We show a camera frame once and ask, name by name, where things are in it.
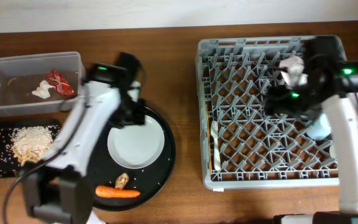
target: carrot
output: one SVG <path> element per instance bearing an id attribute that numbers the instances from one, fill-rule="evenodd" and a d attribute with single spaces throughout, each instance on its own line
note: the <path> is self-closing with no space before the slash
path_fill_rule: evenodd
<path id="1" fill-rule="evenodd" d="M 140 195 L 137 190 L 119 190 L 114 187 L 97 186 L 96 195 L 104 198 L 134 198 Z"/>

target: green led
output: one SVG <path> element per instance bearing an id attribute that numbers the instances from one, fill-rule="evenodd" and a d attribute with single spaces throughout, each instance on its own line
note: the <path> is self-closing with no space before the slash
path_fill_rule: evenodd
<path id="1" fill-rule="evenodd" d="M 351 70 L 350 68 L 344 68 L 342 69 L 342 71 L 345 75 L 350 75 L 353 73 L 353 70 Z"/>
<path id="2" fill-rule="evenodd" d="M 299 96 L 298 93 L 295 93 L 294 91 L 291 91 L 291 97 L 292 98 L 297 98 Z"/>

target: wooden tabletop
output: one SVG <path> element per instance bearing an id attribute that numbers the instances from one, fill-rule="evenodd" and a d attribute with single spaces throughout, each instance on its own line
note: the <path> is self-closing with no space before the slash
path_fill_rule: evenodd
<path id="1" fill-rule="evenodd" d="M 142 97 L 168 121 L 176 140 L 177 163 L 166 186 L 146 204 L 126 212 L 96 210 L 96 214 L 109 223 L 245 223 L 279 214 L 337 210 L 338 188 L 213 192 L 204 187 L 195 73 L 197 43 L 210 38 L 318 34 L 340 36 L 348 59 L 358 60 L 358 22 L 0 34 L 0 57 L 77 51 L 89 67 L 93 62 L 113 62 L 119 51 L 135 54 L 148 74 Z M 64 122 L 66 116 L 36 117 Z M 2 199 L 12 181 L 0 179 L 0 223 Z M 8 214 L 11 223 L 38 223 L 25 214 L 19 189 L 11 198 Z"/>

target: fork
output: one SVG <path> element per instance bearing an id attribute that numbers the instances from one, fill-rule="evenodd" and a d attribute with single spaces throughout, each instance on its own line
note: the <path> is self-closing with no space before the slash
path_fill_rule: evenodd
<path id="1" fill-rule="evenodd" d="M 215 170 L 221 170 L 221 157 L 218 149 L 218 122 L 216 121 L 212 121 L 211 135 L 214 139 L 214 168 Z"/>

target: red packet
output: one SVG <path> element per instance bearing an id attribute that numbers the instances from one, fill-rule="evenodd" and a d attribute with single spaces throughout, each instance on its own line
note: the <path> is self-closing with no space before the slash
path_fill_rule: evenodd
<path id="1" fill-rule="evenodd" d="M 53 86 L 53 88 L 58 91 L 59 94 L 63 96 L 73 96 L 74 90 L 70 87 L 70 84 L 65 80 L 63 75 L 56 72 L 56 70 L 50 71 L 47 75 L 46 81 L 49 85 Z"/>

